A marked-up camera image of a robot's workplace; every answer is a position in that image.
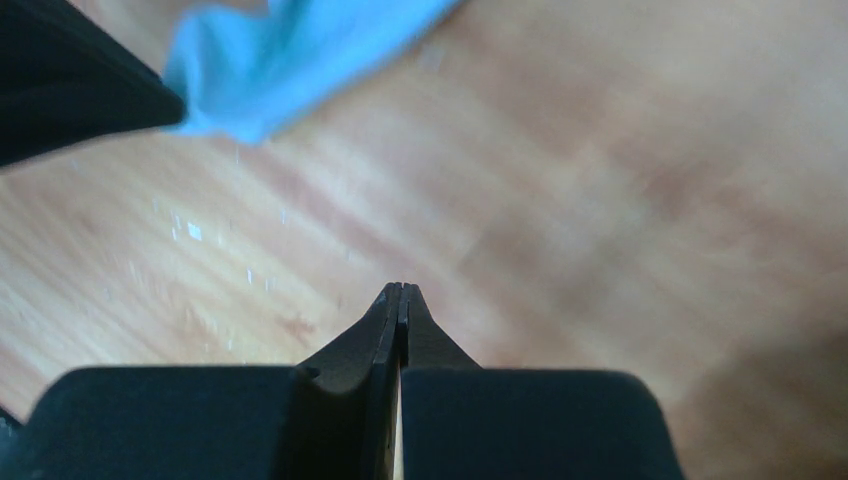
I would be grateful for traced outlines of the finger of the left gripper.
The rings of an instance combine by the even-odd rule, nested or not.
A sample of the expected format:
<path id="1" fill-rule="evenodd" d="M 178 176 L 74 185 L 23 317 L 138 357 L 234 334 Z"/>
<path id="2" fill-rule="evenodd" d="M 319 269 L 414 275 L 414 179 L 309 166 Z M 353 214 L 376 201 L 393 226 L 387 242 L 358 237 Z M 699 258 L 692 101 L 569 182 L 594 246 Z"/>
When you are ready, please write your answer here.
<path id="1" fill-rule="evenodd" d="M 71 3 L 2 2 L 2 166 L 184 115 L 154 70 Z"/>

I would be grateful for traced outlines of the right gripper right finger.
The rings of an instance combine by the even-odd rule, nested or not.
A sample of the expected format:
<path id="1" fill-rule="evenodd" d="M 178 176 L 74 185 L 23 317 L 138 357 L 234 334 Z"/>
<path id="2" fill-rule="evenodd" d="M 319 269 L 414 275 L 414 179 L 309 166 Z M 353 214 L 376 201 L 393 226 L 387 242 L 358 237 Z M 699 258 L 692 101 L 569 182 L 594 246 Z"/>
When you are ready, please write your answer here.
<path id="1" fill-rule="evenodd" d="M 680 479 L 659 403 L 613 370 L 485 369 L 403 288 L 403 470 L 409 479 Z"/>

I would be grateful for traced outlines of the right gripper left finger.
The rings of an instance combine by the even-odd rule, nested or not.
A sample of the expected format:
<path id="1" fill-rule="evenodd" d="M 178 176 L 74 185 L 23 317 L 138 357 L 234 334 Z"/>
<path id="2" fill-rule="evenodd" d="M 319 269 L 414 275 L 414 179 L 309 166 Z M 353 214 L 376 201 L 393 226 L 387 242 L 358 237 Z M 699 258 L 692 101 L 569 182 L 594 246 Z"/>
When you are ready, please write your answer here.
<path id="1" fill-rule="evenodd" d="M 296 365 L 71 371 L 1 441 L 5 479 L 389 479 L 403 288 Z"/>

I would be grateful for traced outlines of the blue cleaning cloth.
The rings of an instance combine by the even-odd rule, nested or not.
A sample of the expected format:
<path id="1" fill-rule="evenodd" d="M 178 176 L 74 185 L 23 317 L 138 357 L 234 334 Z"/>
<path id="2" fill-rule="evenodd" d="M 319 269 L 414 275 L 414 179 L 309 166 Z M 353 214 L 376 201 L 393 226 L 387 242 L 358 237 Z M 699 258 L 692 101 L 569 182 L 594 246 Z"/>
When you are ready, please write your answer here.
<path id="1" fill-rule="evenodd" d="M 402 55 L 457 6 L 386 0 L 196 8 L 178 23 L 163 71 L 185 105 L 172 130 L 260 144 Z"/>

